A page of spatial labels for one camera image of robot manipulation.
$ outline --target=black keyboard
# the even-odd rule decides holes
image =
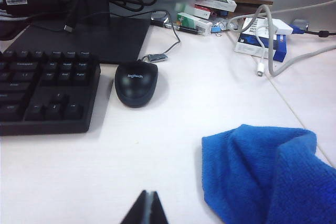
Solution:
[[[0,135],[88,131],[99,77],[89,52],[0,52]]]

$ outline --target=charger cable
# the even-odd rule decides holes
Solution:
[[[259,42],[259,44],[261,45],[263,51],[261,53],[261,58],[260,58],[260,61],[258,63],[258,67],[257,67],[257,75],[258,76],[263,76],[264,72],[265,72],[265,65],[263,63],[263,60],[264,60],[264,57],[265,57],[265,54],[266,54],[266,48],[265,48],[265,45],[264,43],[261,41],[259,35],[258,35],[258,31],[261,29],[261,28],[268,28],[268,25],[262,25],[262,26],[258,26],[256,28],[256,31],[255,31],[255,35],[256,35],[256,38],[257,38],[257,41]]]

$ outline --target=keyboard key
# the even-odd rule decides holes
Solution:
[[[0,121],[19,121],[22,118],[22,108],[18,104],[4,105],[0,108]]]
[[[63,72],[70,72],[72,70],[72,63],[65,62],[60,66],[60,70]]]
[[[19,104],[24,98],[24,93],[0,93],[0,104]]]
[[[4,61],[13,61],[13,60],[15,60],[15,58],[16,58],[16,52],[12,51],[12,50],[6,50],[2,54],[2,59]]]
[[[10,70],[32,72],[37,69],[37,62],[13,62],[10,64]]]
[[[55,73],[43,73],[41,77],[41,84],[44,86],[53,86],[56,83]]]
[[[11,83],[0,83],[0,92],[5,93],[19,93],[26,92],[30,87],[28,82],[11,82]]]
[[[59,73],[57,84],[60,86],[71,85],[71,73],[69,72]]]
[[[56,72],[57,71],[57,66],[58,66],[57,62],[48,62],[45,65],[44,70],[47,71],[47,72]]]
[[[69,101],[69,96],[63,93],[57,93],[52,98],[50,103],[56,103],[61,105],[66,105]]]
[[[31,53],[29,51],[21,51],[16,56],[16,59],[18,61],[29,61],[30,60]]]
[[[60,104],[49,104],[45,116],[46,120],[62,120],[62,106]]]
[[[74,85],[85,86],[88,84],[88,75],[86,73],[75,73]]]
[[[26,112],[27,121],[43,121],[45,107],[41,104],[34,104],[29,106]]]
[[[31,57],[33,60],[36,61],[41,61],[41,62],[45,62],[47,60],[47,56],[43,51],[36,51],[34,52],[34,54]]]
[[[88,70],[88,64],[86,62],[79,62],[75,65],[75,70],[77,72],[86,72]]]
[[[75,61],[77,59],[76,52],[67,52],[65,54],[65,61]]]
[[[53,61],[61,61],[63,59],[63,53],[60,51],[51,52],[51,57]]]
[[[81,52],[79,55],[79,60],[82,62],[88,62],[91,58],[91,54],[89,52]]]
[[[5,70],[7,68],[7,63],[5,62],[0,62],[0,71]]]
[[[64,112],[64,119],[66,120],[79,120],[82,117],[83,108],[77,103],[69,104]]]
[[[13,81],[16,82],[31,82],[34,79],[34,72],[18,72],[13,76]]]
[[[0,73],[0,82],[8,81],[10,75],[11,75],[11,73],[8,73],[8,72]]]

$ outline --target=blue and white box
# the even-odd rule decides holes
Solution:
[[[261,57],[263,49],[255,36],[256,28],[265,24],[265,19],[257,18],[252,26],[245,32],[241,33],[236,44],[235,52],[242,52],[244,54]],[[243,27],[246,27],[251,21],[247,18]],[[264,43],[266,52],[265,59],[268,59],[268,29],[261,28],[258,30],[258,36],[262,43]],[[286,35],[274,35],[273,37],[273,60],[283,62],[287,53]]]

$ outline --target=logitech logo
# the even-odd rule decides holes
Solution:
[[[143,78],[143,76],[140,75],[140,74],[129,74],[127,77],[129,77],[129,78]]]

